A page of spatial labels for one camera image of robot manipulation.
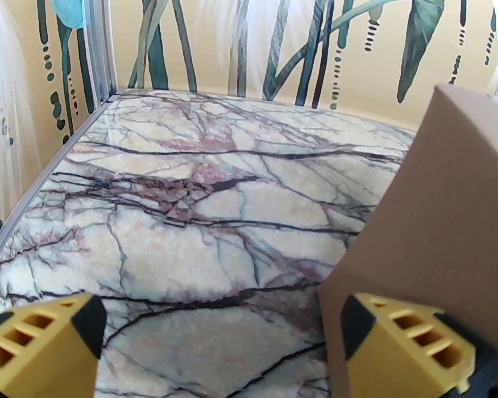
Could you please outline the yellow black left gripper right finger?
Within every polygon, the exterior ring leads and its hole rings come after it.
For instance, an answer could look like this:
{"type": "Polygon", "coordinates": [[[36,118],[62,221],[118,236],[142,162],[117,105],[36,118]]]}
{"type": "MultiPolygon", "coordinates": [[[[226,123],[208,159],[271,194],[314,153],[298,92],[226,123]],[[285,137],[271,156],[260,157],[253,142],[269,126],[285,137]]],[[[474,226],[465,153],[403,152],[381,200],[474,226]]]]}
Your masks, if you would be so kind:
{"type": "Polygon", "coordinates": [[[471,389],[476,347],[436,307],[356,293],[341,330],[352,398],[437,398],[471,389]]]}

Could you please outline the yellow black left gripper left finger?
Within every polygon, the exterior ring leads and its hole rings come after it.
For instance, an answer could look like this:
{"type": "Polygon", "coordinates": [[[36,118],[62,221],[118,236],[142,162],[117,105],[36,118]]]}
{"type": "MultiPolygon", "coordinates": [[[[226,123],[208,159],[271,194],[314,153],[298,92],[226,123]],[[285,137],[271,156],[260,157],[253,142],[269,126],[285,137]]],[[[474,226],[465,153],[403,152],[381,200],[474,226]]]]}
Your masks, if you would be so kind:
{"type": "Polygon", "coordinates": [[[0,313],[0,398],[92,398],[107,313],[72,294],[0,313]]]}

